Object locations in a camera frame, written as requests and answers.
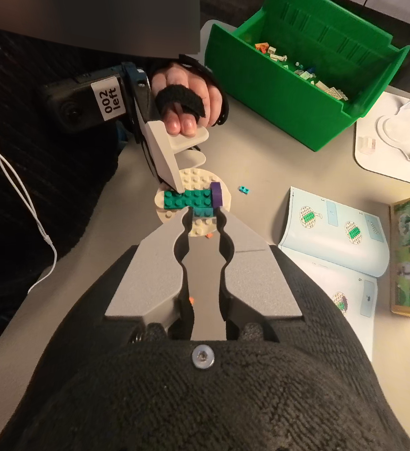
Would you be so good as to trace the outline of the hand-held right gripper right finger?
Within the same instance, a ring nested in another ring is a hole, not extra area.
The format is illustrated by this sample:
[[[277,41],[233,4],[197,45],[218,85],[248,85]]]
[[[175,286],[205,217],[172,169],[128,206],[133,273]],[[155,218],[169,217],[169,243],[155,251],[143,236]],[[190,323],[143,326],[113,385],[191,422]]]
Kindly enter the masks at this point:
[[[219,252],[225,260],[220,272],[219,309],[226,334],[239,334],[257,323],[273,334],[271,321],[298,320],[303,314],[270,245],[223,207],[215,210]]]

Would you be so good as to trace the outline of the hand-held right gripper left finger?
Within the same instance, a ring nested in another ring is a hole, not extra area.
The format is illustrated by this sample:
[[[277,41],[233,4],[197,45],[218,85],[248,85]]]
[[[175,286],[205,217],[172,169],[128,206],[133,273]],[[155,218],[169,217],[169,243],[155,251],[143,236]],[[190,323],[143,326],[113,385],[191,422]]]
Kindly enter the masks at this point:
[[[186,268],[193,210],[185,207],[141,241],[105,312],[109,319],[159,323],[192,334],[194,311]]]

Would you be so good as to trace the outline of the pile of loose lego pieces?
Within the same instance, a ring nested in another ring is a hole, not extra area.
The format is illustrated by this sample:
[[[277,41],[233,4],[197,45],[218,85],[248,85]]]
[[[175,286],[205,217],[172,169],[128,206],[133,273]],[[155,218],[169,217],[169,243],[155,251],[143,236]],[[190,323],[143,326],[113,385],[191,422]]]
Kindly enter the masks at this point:
[[[290,65],[291,62],[288,60],[288,56],[286,54],[278,54],[277,49],[270,46],[268,42],[255,43],[254,48],[284,69],[292,70],[299,78],[309,82],[310,85],[317,87],[330,97],[339,101],[349,101],[349,98],[342,90],[336,87],[328,87],[324,82],[318,80],[314,67],[304,69],[304,66],[298,61]]]

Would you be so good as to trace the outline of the green plastic bin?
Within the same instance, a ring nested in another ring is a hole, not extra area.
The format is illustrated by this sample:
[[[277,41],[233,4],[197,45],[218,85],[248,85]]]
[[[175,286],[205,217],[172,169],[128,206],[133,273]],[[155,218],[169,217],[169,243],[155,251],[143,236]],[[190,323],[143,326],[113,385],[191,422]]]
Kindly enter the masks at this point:
[[[214,24],[205,65],[226,93],[318,151],[366,116],[410,51],[332,1],[274,0],[236,30]],[[268,42],[293,65],[315,68],[318,80],[342,90],[336,100],[254,48]]]

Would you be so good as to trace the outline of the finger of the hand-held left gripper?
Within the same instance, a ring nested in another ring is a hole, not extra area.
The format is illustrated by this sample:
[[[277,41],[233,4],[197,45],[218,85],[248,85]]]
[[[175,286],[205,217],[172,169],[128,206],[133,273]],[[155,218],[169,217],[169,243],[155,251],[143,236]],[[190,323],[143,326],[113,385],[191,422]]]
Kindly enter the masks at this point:
[[[184,137],[170,135],[163,121],[145,123],[145,138],[158,178],[174,189],[184,193],[175,154],[185,149]]]

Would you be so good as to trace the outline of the dark green lego plate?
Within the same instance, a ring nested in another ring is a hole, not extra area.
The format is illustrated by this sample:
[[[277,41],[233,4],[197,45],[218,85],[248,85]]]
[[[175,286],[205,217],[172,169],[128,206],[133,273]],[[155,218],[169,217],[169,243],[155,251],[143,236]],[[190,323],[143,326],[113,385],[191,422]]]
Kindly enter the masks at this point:
[[[167,210],[183,209],[186,206],[192,208],[209,208],[212,207],[212,195],[209,189],[193,189],[185,190],[178,193],[173,190],[164,191],[163,207]]]

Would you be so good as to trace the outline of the light blue instruction booklet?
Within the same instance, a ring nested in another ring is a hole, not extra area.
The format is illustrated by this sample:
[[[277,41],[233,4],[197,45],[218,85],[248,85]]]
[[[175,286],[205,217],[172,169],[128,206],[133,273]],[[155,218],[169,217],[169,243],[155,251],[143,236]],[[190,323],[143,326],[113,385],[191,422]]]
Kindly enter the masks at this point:
[[[278,247],[337,306],[372,361],[377,279],[390,258],[379,218],[290,187]]]

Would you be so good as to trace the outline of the person's black clothing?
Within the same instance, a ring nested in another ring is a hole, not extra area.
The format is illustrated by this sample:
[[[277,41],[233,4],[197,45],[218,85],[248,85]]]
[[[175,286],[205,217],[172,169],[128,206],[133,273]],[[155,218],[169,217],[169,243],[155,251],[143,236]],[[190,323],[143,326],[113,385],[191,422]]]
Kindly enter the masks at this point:
[[[59,258],[85,232],[122,151],[114,123],[61,133],[38,90],[132,61],[152,74],[156,59],[100,52],[0,30],[0,153],[25,185]],[[28,289],[53,263],[33,216],[0,168],[0,335]]]

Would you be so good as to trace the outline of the person's left hand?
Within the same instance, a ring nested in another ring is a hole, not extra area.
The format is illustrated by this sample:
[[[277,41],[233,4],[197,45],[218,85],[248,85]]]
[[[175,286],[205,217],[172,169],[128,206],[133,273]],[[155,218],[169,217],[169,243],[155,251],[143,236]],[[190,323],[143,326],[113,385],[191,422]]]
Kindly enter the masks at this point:
[[[229,112],[228,98],[210,71],[177,60],[151,59],[147,74],[157,109],[170,135],[181,134],[191,138],[196,135],[198,126],[210,128],[225,122]],[[204,116],[195,117],[193,113],[185,110],[182,101],[163,101],[163,104],[160,104],[157,100],[159,94],[171,86],[183,86],[200,97]]]

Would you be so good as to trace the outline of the wooden-top white tilting stand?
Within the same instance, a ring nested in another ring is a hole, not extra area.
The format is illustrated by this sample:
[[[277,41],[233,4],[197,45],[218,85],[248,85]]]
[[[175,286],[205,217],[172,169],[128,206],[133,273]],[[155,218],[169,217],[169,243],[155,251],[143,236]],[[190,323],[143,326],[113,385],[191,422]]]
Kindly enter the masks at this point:
[[[376,139],[376,151],[359,152],[359,137]],[[410,99],[384,92],[355,125],[355,161],[363,169],[410,183]]]

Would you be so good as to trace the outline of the purple lego brick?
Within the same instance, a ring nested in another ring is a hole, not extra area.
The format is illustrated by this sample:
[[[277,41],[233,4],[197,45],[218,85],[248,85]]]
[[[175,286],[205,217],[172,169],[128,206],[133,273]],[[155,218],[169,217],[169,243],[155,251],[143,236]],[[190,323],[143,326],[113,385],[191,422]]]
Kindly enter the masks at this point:
[[[213,209],[224,205],[223,192],[220,182],[211,182],[209,189],[211,191]]]

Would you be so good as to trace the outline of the round cream lego plate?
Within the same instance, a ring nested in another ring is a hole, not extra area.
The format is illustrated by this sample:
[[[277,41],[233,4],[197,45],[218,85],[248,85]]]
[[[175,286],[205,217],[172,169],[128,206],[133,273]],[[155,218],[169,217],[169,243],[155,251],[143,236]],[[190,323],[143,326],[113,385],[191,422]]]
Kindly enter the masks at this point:
[[[184,170],[180,170],[180,177],[183,182],[183,187],[185,190],[193,190],[193,189],[209,189],[211,182],[220,182],[223,192],[223,200],[224,205],[223,207],[226,210],[230,210],[231,206],[231,194],[229,189],[227,188],[226,184],[222,181],[221,178],[219,178],[217,175],[215,175],[212,172],[209,172],[207,170],[203,170],[200,168],[188,168]],[[167,210],[163,207],[163,194],[164,191],[167,190],[173,190],[172,188],[169,188],[167,184],[162,183],[155,195],[154,202],[156,207],[156,212],[158,218],[161,220],[162,223],[168,222],[170,219],[174,218],[177,212],[179,212],[181,209],[178,210]],[[192,219],[192,228],[189,232],[190,237],[202,237],[208,233],[215,233],[217,231],[217,225],[216,225],[216,216],[214,214],[214,217],[212,218],[198,218],[194,217]]]

